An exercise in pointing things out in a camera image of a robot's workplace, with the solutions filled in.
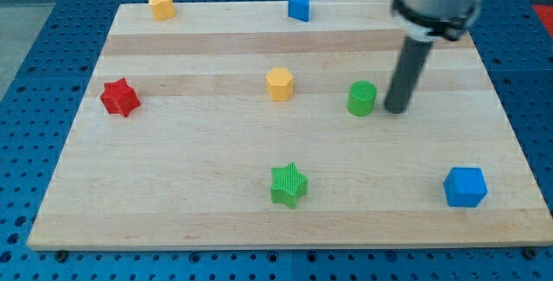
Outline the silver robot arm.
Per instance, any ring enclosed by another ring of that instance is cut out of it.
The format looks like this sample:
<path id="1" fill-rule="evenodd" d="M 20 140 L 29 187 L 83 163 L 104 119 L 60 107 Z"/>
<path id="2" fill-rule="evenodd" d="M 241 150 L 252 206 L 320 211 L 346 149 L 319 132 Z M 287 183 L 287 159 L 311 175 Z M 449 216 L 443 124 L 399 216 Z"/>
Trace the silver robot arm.
<path id="1" fill-rule="evenodd" d="M 393 0 L 391 13 L 418 42 L 456 42 L 478 19 L 483 0 Z"/>

